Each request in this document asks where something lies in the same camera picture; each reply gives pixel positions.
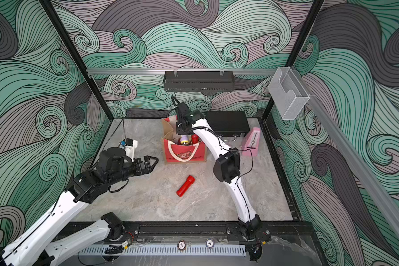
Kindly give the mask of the red flashlight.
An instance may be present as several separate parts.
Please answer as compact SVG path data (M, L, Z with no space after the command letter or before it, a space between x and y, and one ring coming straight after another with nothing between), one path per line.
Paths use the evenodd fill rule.
M199 137L198 137L196 134L192 134L192 135L191 135L191 144L192 144L192 145L198 144L199 141L200 141L200 139L199 139Z
M182 184L182 186L176 191L176 195L178 197L182 197L186 191L194 184L195 178L191 175L189 175L186 178L186 181Z

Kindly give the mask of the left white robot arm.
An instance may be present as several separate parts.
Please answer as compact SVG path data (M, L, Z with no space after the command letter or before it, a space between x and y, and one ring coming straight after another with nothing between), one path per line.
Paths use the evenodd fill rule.
M57 266L98 241L119 241L125 227L109 212L92 225L59 241L60 231L100 195L112 192L112 185L153 172L157 157L132 159L123 153L102 152L98 163L73 177L52 207L27 232L0 248L0 266Z

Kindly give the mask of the red jute tote bag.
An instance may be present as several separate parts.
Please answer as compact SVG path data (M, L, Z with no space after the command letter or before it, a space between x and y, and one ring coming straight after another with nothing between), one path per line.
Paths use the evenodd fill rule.
M163 137L162 150L166 164L187 164L205 162L207 147L198 136L191 134L179 135L176 132L177 116L161 120Z

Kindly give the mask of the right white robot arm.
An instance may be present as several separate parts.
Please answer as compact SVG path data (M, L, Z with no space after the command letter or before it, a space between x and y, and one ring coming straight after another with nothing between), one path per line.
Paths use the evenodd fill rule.
M198 111L176 112L176 131L180 135L193 133L199 137L212 153L215 164L213 174L229 190L236 206L238 221L243 237L252 240L261 227L259 214L251 205L242 184L239 150L229 147L215 133L205 117Z

